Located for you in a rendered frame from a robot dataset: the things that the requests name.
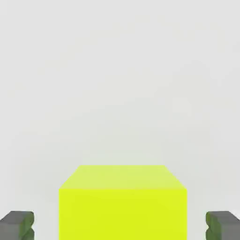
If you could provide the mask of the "small yellow cube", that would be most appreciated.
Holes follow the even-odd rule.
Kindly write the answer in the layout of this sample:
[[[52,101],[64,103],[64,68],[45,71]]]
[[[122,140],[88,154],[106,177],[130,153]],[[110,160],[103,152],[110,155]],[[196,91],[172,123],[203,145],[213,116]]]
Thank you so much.
[[[187,240],[187,202],[163,165],[82,165],[59,188],[59,240]]]

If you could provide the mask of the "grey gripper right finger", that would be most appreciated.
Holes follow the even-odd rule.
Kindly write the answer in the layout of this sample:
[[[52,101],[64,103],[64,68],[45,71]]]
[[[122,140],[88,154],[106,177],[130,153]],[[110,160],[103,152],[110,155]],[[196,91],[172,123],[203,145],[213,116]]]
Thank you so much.
[[[208,211],[206,224],[206,240],[240,240],[240,220],[229,211]]]

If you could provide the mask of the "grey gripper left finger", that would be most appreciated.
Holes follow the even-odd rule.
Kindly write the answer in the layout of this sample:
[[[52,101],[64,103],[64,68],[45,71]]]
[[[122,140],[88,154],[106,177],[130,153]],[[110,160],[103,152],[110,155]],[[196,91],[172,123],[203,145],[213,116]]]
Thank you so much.
[[[0,220],[0,240],[34,240],[32,211],[10,211]]]

